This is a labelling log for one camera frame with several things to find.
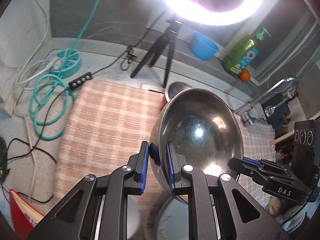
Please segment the wall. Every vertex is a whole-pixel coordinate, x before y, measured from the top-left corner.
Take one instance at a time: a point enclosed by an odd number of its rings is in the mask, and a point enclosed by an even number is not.
[[[39,0],[49,10],[50,0]],[[46,22],[35,0],[12,0],[0,18],[0,101],[6,102],[16,76],[39,45]]]
[[[306,119],[320,111],[320,69],[314,65],[299,83],[299,101]]]
[[[279,0],[254,32],[260,32],[262,27],[265,27],[272,38],[264,35],[265,38],[260,44],[260,53],[250,64],[253,69],[257,69],[274,52],[274,49],[289,35],[306,10],[309,9],[303,0]]]
[[[52,36],[76,38],[95,0],[51,0]],[[84,39],[133,45],[145,31],[154,0],[100,0]]]
[[[316,63],[320,65],[320,48],[318,47],[320,46],[320,26],[316,28],[311,38],[304,45],[305,48],[272,75],[269,81],[269,87],[272,87],[285,76],[297,75],[302,67],[305,66],[298,76],[298,98],[306,119],[311,118],[320,111],[320,69],[316,65]],[[264,83],[260,87],[262,91],[267,90],[266,84]]]
[[[156,17],[167,7],[166,3],[163,0],[156,0],[152,13],[150,15],[150,20],[146,26],[150,26],[151,23],[156,19]],[[170,9],[162,16],[157,24],[153,27],[154,30],[164,32],[168,27],[167,19],[171,19],[174,12]],[[182,22],[181,29],[178,33],[178,39],[186,41],[188,43],[191,42],[193,38],[194,31],[200,32],[210,39],[214,40],[218,46],[221,48],[225,47],[231,38],[236,34],[236,32],[246,23],[246,20],[225,26],[210,26],[200,23],[195,23],[183,18],[178,19]]]

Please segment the stainless steel bowl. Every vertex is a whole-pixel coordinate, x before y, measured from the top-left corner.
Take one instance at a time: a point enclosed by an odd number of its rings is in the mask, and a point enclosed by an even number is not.
[[[191,88],[190,85],[184,82],[174,82],[167,86],[164,91],[164,96],[167,102],[169,102],[172,98],[174,98],[181,91]]]
[[[205,174],[239,174],[228,167],[243,157],[239,126],[229,107],[214,93],[189,88],[177,94],[161,111],[150,135],[150,162],[158,182],[171,192],[165,179],[165,144],[172,141],[177,154]]]

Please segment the bottle label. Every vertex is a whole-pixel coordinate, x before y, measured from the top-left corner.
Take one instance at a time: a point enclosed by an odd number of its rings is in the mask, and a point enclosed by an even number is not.
[[[258,54],[258,49],[256,47],[252,47],[234,66],[230,68],[230,70],[238,75]]]

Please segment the green soap bottle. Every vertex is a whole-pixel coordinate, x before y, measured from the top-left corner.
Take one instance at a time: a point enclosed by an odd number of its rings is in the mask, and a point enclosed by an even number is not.
[[[231,51],[223,58],[222,66],[232,76],[237,76],[251,61],[259,54],[260,41],[263,35],[270,33],[266,28],[262,28],[256,35],[246,35],[234,46]]]

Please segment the orange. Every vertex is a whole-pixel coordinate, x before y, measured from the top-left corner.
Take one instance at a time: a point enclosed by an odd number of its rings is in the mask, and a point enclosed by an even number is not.
[[[240,80],[247,82],[250,80],[251,75],[249,73],[248,70],[246,70],[245,68],[239,73],[238,77],[240,78]]]

